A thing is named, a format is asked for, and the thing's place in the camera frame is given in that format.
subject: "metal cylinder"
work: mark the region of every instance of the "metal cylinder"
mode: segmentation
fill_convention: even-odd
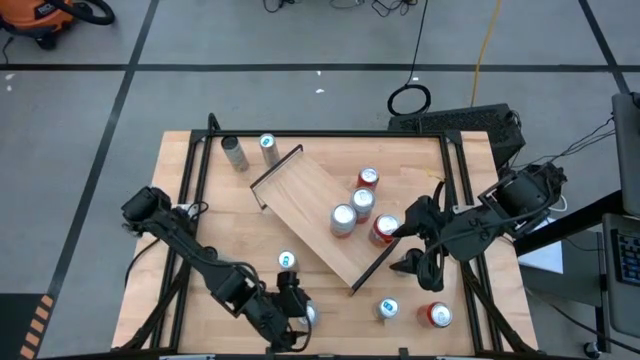
[[[424,327],[444,328],[453,321],[451,310],[442,302],[421,306],[418,308],[416,317],[418,323]]]
[[[278,256],[278,263],[283,271],[298,271],[298,259],[296,256],[288,250],[280,253]]]
[[[366,167],[358,173],[356,187],[366,187],[371,189],[371,191],[376,191],[378,180],[380,180],[378,170],[372,167]]]
[[[392,215],[380,215],[376,218],[369,232],[369,240],[380,247],[388,246],[393,242],[394,231],[400,226],[400,221]]]
[[[311,321],[311,326],[316,326],[318,323],[318,308],[313,300],[307,301],[307,316],[309,316],[309,321]],[[307,325],[307,318],[301,317],[298,318],[298,321],[302,325]]]
[[[378,320],[392,319],[398,314],[398,302],[393,298],[386,297],[376,303],[374,313]]]
[[[276,138],[271,134],[263,134],[260,136],[260,149],[262,149],[262,156],[264,162],[268,167],[272,167],[278,161],[280,161],[280,154],[278,153],[278,147],[276,146]]]
[[[376,204],[376,197],[370,189],[359,188],[351,194],[350,204],[356,211],[356,223],[363,224],[371,217],[371,212],[373,212],[373,207]]]
[[[240,146],[237,137],[225,136],[222,138],[220,144],[235,171],[244,172],[249,169],[249,161],[247,161],[247,157],[244,155],[244,151],[242,151],[242,146]]]
[[[349,204],[340,204],[331,211],[331,233],[345,238],[356,228],[356,211]]]

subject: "red soda can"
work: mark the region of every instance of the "red soda can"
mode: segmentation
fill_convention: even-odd
[[[378,185],[378,180],[380,180],[378,170],[372,167],[366,167],[358,173],[356,188],[366,187],[371,189],[371,191],[375,191],[376,186]]]
[[[400,222],[392,215],[380,215],[373,222],[369,232],[369,240],[380,247],[385,247],[393,242],[394,231],[400,226]]]
[[[424,327],[444,328],[453,321],[453,314],[445,303],[434,302],[418,308],[416,315],[418,323]]]

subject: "gray floor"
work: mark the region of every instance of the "gray floor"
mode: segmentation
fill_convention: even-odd
[[[152,1],[157,0],[109,0],[118,16],[113,26],[79,23],[52,52],[19,38],[8,56],[13,64],[127,64]],[[418,63],[474,64],[494,4],[432,0]],[[640,2],[590,4],[618,63],[639,65],[633,24]],[[407,64],[421,6],[405,17],[382,19],[368,4],[338,11],[327,1],[308,0],[267,14],[259,0],[160,0],[140,64]],[[0,33],[0,44],[6,38]],[[607,64],[574,0],[505,1],[484,62]],[[0,70],[1,199],[11,204],[0,216],[5,229],[0,292],[47,291],[123,75]],[[204,127],[210,111],[226,129],[384,129],[386,99],[407,76],[406,71],[136,72],[115,118],[115,134],[40,356],[109,349],[134,248],[120,228],[119,208],[151,180],[163,131]],[[414,76],[431,89],[432,110],[468,106],[473,73]],[[640,74],[624,77],[632,90],[640,88]],[[561,152],[604,123],[617,91],[606,72],[491,72],[480,75],[476,105],[506,102],[519,111],[528,145],[518,163],[525,163]],[[398,102],[408,111],[420,99],[407,94]],[[569,212],[619,187],[611,138],[557,164],[569,178],[564,190]],[[594,325],[592,308],[550,301]],[[582,356],[581,344],[592,336],[535,299],[529,305],[542,349]],[[612,358],[629,357],[614,348]]]

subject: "yellow cable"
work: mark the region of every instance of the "yellow cable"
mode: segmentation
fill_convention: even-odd
[[[484,51],[487,49],[487,44],[489,43],[489,39],[491,38],[491,33],[493,32],[493,25],[496,23],[496,19],[498,19],[498,14],[500,13],[500,6],[502,5],[502,0],[496,0],[496,8],[493,10],[493,15],[491,15],[491,21],[489,22],[489,28],[487,29],[487,35],[484,37],[484,42],[482,43],[482,49],[480,49],[480,56],[478,56],[478,62],[476,63],[476,71],[473,74],[473,91],[471,92],[471,106],[476,101],[476,89],[478,87],[478,75],[480,74],[480,64],[482,63],[482,57],[484,56]]]

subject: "black metal frame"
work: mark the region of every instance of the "black metal frame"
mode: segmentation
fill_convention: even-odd
[[[229,130],[221,130],[218,125],[217,120],[210,114],[208,129],[206,130],[193,130],[191,132],[191,136],[189,139],[189,147],[187,150],[187,158],[185,161],[185,167],[183,170],[182,183],[180,186],[180,193],[178,196],[178,203],[186,203],[188,198],[188,189],[191,181],[191,176],[193,173],[194,160],[196,156],[196,148],[200,142],[204,140],[204,149],[202,152],[200,169],[198,173],[198,179],[196,184],[196,192],[194,195],[194,202],[202,201],[204,195],[204,184],[207,176],[207,170],[209,165],[210,153],[212,150],[213,138],[216,136],[246,136],[246,137],[257,137],[262,135],[264,132],[261,130],[237,130],[237,131],[229,131]],[[451,167],[451,158],[449,154],[448,144],[452,142],[455,146],[456,150],[456,158],[458,161],[458,167],[460,170],[460,177],[462,180],[462,190],[464,193],[465,203],[467,205],[474,204],[473,193],[471,190],[471,181],[469,179],[469,173],[466,164],[466,158],[464,155],[464,149],[462,147],[462,138],[459,131],[446,131],[446,132],[426,132],[423,133],[420,130],[417,133],[407,133],[407,132],[394,132],[394,131],[359,131],[359,130],[347,130],[347,131],[291,131],[291,130],[276,130],[270,131],[273,135],[277,137],[406,137],[406,138],[415,138],[415,137],[424,137],[424,138],[437,138],[440,141],[440,150],[442,154],[443,160],[443,168],[445,172],[445,191],[449,192],[449,197],[453,200],[454,203],[457,203],[457,194],[455,189],[455,181],[453,176],[453,169]],[[377,264],[372,265],[367,272],[361,277],[361,281],[359,280],[359,285],[362,285],[366,278],[368,278],[371,273],[377,268],[384,258],[389,255],[389,253],[393,250],[393,247],[397,245],[397,242],[394,242],[390,245],[385,252],[379,257],[379,261],[376,261]],[[488,269],[486,266],[486,259],[484,255],[479,256],[477,259],[477,272],[479,275],[479,282],[482,286],[482,289],[487,293],[490,299],[492,299],[491,295],[491,284],[488,276]],[[89,359],[115,359],[115,358],[131,358],[131,359],[157,359],[159,355],[177,355],[178,347],[180,342],[180,335],[182,330],[182,322],[184,319],[184,310],[186,305],[186,296],[189,282],[189,274],[190,271],[186,272],[186,276],[180,276],[178,278],[174,278],[174,270],[176,264],[176,253],[169,250],[167,254],[167,260],[165,263],[164,275],[162,279],[162,288],[160,292],[160,298],[163,299],[170,291],[172,287],[179,285],[180,289],[177,292],[177,301],[176,301],[176,311],[175,317],[173,319],[173,324],[171,326],[171,335],[169,340],[169,347],[160,347],[160,339],[162,337],[162,329],[164,326],[164,316],[158,317],[158,322],[153,328],[152,338],[150,342],[150,349],[140,350],[139,346],[137,348],[131,349],[121,349],[111,353],[105,354],[89,354],[89,355],[80,355],[73,356],[67,358],[59,358],[59,359],[73,359],[73,360],[89,360]],[[467,263],[461,263],[461,270],[464,266],[467,266]],[[181,271],[184,270],[184,267],[188,267],[186,263],[183,263],[181,266]],[[541,359],[540,355],[537,354],[524,354],[524,353],[513,353],[513,352],[504,352],[502,347],[502,340],[500,336],[500,332],[498,331],[497,326],[494,321],[487,317],[489,329],[491,331],[491,342],[493,350],[485,350],[482,344],[482,334],[480,330],[479,320],[478,320],[478,312],[476,307],[476,299],[475,296],[470,289],[470,287],[465,284],[465,300],[467,305],[467,312],[469,317],[469,328],[471,332],[471,338],[473,341],[473,348],[476,357],[483,358],[493,358],[493,359]],[[166,304],[166,307],[162,309],[162,312],[166,311],[168,308],[170,301],[164,301],[163,304]],[[140,346],[144,343],[144,340],[139,342]],[[381,359],[381,360],[396,360],[400,358],[400,360],[431,360],[436,359],[436,356],[410,356],[409,352],[406,348],[398,349],[397,356],[377,356],[377,355],[274,355],[274,354],[216,354],[215,358],[217,360],[274,360],[278,359],[289,359],[289,360],[303,360],[303,359],[322,359],[324,357],[328,357],[331,359],[343,359],[343,360],[372,360],[372,359]],[[574,358],[568,357],[556,357],[556,356],[545,356],[544,359],[547,360],[573,360]]]
[[[471,191],[471,182],[468,175],[466,159],[464,156],[464,149],[462,148],[462,139],[459,131],[447,131],[447,132],[417,132],[417,133],[408,133],[408,132],[395,132],[395,131],[374,131],[374,130],[337,130],[337,131],[324,131],[324,130],[270,130],[271,134],[276,137],[407,137],[407,138],[415,138],[415,137],[423,137],[423,138],[436,138],[440,142],[440,150],[442,154],[442,162],[443,168],[445,172],[445,191],[450,192],[450,196],[453,199],[454,203],[457,203],[457,194],[455,189],[455,182],[453,176],[453,169],[451,167],[451,158],[448,149],[449,141],[452,141],[455,144],[456,148],[456,156],[458,160],[458,167],[460,169],[460,177],[462,179],[463,184],[463,192],[465,195],[465,201],[467,204],[473,204],[473,195]],[[213,138],[216,136],[237,136],[237,137],[253,137],[260,136],[264,133],[261,130],[221,130],[218,125],[215,117],[210,115],[209,117],[209,128],[206,130],[193,130],[191,132],[191,136],[189,139],[189,147],[187,150],[187,158],[185,161],[185,168],[182,176],[182,183],[180,186],[180,193],[178,196],[179,203],[185,203],[188,197],[188,189],[190,186],[190,180],[193,172],[194,160],[196,155],[196,148],[198,144],[204,139],[205,148],[202,153],[202,158],[200,162],[200,170],[198,175],[198,180],[196,184],[196,193],[194,197],[194,202],[202,201],[204,195],[204,182],[207,176],[207,168],[209,163],[209,157],[211,153],[211,144],[213,142]],[[385,250],[386,255],[393,250],[393,247],[388,247]],[[380,261],[376,261],[377,264],[373,264],[367,271],[363,274],[363,276],[354,284],[352,287],[353,291],[357,290],[364,281],[375,271],[375,269],[382,263],[386,256],[381,255],[379,258]],[[478,261],[478,273],[481,278],[481,283],[485,291],[491,293],[491,285],[489,283],[488,278],[488,270],[486,267],[486,260],[484,260],[484,256],[481,256],[482,260]],[[165,269],[162,279],[162,288],[160,290],[160,298],[163,298],[171,285],[173,273],[175,270],[176,264],[176,254],[174,251],[169,250],[167,254],[167,260],[165,263]],[[173,324],[171,327],[171,335],[169,340],[169,349],[176,351],[180,342],[180,335],[182,330],[182,320],[184,318],[184,308],[186,305],[186,295],[188,288],[188,276],[186,281],[182,284],[182,287],[177,293],[178,300],[176,302],[176,311],[173,319]],[[469,315],[469,327],[471,331],[471,337],[473,341],[473,347],[475,352],[482,351],[484,349],[482,344],[482,336],[481,330],[479,326],[478,320],[478,312],[476,308],[475,297],[470,289],[465,286],[465,297],[467,303],[467,311]],[[499,332],[495,324],[489,320],[489,327],[491,329],[492,343],[494,345],[493,349],[501,351],[502,344]],[[160,339],[162,337],[162,330],[164,327],[164,316],[161,317],[158,321],[158,324],[154,328],[152,339],[151,339],[151,348],[160,347]]]

